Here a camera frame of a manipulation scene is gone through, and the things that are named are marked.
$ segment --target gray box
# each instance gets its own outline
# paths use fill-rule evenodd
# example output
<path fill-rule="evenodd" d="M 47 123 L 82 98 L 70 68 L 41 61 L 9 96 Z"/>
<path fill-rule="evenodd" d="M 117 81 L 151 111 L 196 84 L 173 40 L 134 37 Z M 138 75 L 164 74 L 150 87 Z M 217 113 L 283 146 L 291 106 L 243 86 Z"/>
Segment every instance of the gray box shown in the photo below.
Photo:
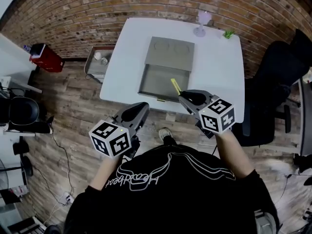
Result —
<path fill-rule="evenodd" d="M 193 66 L 194 43 L 152 37 L 145 59 L 139 94 L 178 102 L 171 78 L 186 90 Z"/>

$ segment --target yellow marker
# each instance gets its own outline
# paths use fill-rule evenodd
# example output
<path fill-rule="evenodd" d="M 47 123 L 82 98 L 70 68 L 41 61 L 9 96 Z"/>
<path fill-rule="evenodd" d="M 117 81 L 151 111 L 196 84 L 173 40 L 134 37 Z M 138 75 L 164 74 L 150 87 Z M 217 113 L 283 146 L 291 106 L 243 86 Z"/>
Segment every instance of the yellow marker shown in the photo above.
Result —
<path fill-rule="evenodd" d="M 174 85 L 175 90 L 177 91 L 178 95 L 180 95 L 180 94 L 181 94 L 181 89 L 180 89 L 180 87 L 179 87 L 179 85 L 178 85 L 176 79 L 171 78 L 171 82 L 172 82 L 172 84 Z"/>

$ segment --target green plant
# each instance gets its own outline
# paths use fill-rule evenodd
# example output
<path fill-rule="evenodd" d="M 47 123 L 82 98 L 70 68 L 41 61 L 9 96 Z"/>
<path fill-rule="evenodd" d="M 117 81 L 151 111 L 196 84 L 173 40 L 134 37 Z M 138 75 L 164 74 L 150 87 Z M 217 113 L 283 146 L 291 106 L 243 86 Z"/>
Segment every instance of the green plant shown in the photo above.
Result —
<path fill-rule="evenodd" d="M 230 39 L 232 37 L 232 35 L 234 34 L 234 30 L 226 30 L 223 34 L 223 36 L 226 38 L 226 39 Z"/>

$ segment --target gray tray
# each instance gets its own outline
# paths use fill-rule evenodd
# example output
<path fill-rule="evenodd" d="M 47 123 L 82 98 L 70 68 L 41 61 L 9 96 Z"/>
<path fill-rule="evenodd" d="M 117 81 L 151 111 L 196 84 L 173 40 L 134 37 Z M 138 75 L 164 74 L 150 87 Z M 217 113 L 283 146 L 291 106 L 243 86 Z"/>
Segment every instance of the gray tray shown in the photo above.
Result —
<path fill-rule="evenodd" d="M 138 93 L 160 100 L 179 102 L 178 93 L 171 82 L 171 78 L 176 79 L 183 91 L 187 89 L 189 77 L 189 71 L 146 64 Z"/>

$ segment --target sneaker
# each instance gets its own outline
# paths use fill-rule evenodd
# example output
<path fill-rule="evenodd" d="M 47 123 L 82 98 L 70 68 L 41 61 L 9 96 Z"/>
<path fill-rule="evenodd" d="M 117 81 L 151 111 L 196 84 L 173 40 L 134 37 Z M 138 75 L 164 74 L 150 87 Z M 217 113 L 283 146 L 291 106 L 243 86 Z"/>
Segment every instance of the sneaker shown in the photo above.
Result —
<path fill-rule="evenodd" d="M 172 137 L 172 133 L 171 131 L 169 130 L 169 128 L 167 127 L 164 127 L 164 128 L 161 128 L 159 131 L 158 131 L 158 135 L 159 135 L 159 138 L 164 141 L 164 138 L 166 136 L 170 136 Z"/>

